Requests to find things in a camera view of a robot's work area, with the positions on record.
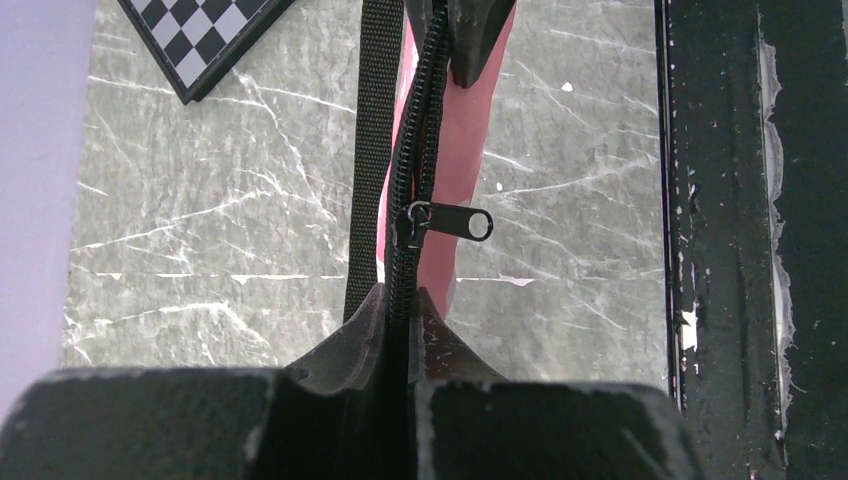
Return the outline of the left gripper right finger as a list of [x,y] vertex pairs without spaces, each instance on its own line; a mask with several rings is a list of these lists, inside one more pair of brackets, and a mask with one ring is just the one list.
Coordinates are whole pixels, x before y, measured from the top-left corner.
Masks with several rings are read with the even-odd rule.
[[409,329],[413,479],[700,479],[661,390],[605,381],[508,380],[418,291]]

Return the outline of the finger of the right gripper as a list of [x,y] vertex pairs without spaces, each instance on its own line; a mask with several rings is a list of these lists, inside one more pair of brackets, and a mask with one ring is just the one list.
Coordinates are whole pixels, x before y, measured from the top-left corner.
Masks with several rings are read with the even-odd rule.
[[515,0],[406,0],[405,9],[421,53],[435,12],[447,8],[451,73],[455,84],[469,89],[481,77],[515,4]]

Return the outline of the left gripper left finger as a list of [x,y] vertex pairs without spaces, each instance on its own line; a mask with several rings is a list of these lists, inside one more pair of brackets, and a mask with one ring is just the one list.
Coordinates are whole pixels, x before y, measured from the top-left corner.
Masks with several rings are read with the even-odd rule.
[[383,289],[283,368],[57,370],[1,430],[5,479],[379,479]]

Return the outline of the pink racket bag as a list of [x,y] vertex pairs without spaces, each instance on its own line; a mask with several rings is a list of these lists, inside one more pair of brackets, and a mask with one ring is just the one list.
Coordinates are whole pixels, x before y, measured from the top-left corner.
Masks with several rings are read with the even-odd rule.
[[418,52],[405,1],[361,9],[352,210],[344,315],[375,294],[391,327],[413,317],[418,291],[444,313],[456,247],[488,238],[493,218],[471,206],[493,92],[516,8],[479,80],[454,83],[447,8]]

